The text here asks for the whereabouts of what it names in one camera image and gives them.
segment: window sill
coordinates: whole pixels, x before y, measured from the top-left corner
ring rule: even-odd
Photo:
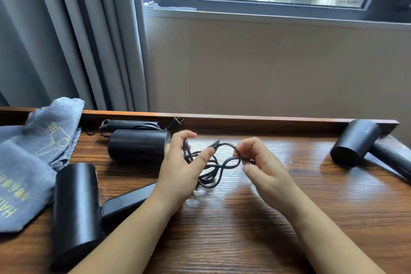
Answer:
[[[391,29],[411,31],[409,23],[349,21],[337,19],[313,19],[305,17],[281,17],[272,15],[251,15],[220,12],[184,11],[166,9],[144,9],[144,15],[148,17],[168,17],[174,19],[202,19],[232,22],[250,22],[265,24],[290,24],[321,27],[343,27],[356,29]]]

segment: beige wall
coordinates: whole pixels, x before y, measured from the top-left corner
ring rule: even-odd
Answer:
[[[411,145],[411,32],[147,17],[151,110],[397,119]]]

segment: wooden table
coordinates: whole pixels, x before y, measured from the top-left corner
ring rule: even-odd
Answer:
[[[27,109],[0,109],[0,124],[21,124]],[[84,111],[81,124],[104,119],[159,121],[179,114]],[[347,119],[183,115],[197,131],[192,150],[217,139],[236,144],[257,135],[289,169],[300,188],[387,273],[411,272],[411,187],[372,156],[367,168],[336,166],[329,151]],[[389,133],[396,121],[378,121]],[[384,140],[404,156],[395,138]],[[217,158],[232,151],[221,147]],[[106,139],[82,133],[71,162],[98,171],[101,201],[156,181],[157,170],[111,161]],[[1,273],[44,273],[50,262],[52,209],[21,234],[2,236]],[[241,167],[226,170],[211,190],[199,188],[171,219],[146,273],[313,273],[287,220],[265,205]]]

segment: gray curtain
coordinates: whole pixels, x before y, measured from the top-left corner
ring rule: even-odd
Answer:
[[[147,111],[142,3],[0,0],[0,105]]]

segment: person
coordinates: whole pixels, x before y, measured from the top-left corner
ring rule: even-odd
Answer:
[[[191,131],[173,135],[151,195],[70,274],[144,271],[168,220],[193,194],[199,174],[214,154],[212,147],[206,148],[187,164],[183,140],[195,137]],[[255,165],[243,165],[244,173],[265,203],[293,226],[317,274],[384,273],[298,188],[259,138],[242,140],[237,148],[242,157],[255,160]]]

